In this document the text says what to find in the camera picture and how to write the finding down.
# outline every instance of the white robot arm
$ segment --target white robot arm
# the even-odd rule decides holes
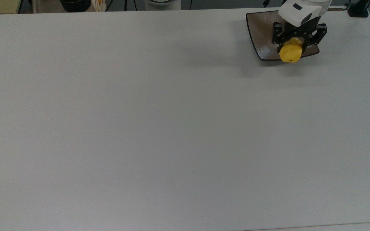
[[[287,0],[278,14],[290,24],[300,27],[326,13],[331,2],[332,0]]]

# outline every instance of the brown plate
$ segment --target brown plate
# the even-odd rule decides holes
[[[284,24],[286,22],[278,15],[278,11],[247,13],[246,22],[252,44],[260,60],[281,60],[279,53],[276,51],[276,45],[272,43],[273,23],[280,22]],[[319,53],[318,46],[311,45],[306,48],[301,57],[312,56],[317,53]]]

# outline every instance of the yellow fruit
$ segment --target yellow fruit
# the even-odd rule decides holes
[[[285,63],[296,63],[302,55],[302,42],[299,38],[291,38],[282,45],[279,57]]]

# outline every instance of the black pot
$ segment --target black pot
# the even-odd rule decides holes
[[[60,0],[67,12],[84,12],[91,6],[91,0]]]

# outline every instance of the table surface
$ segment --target table surface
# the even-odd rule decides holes
[[[261,10],[0,15],[0,231],[370,222],[370,18],[284,64]]]

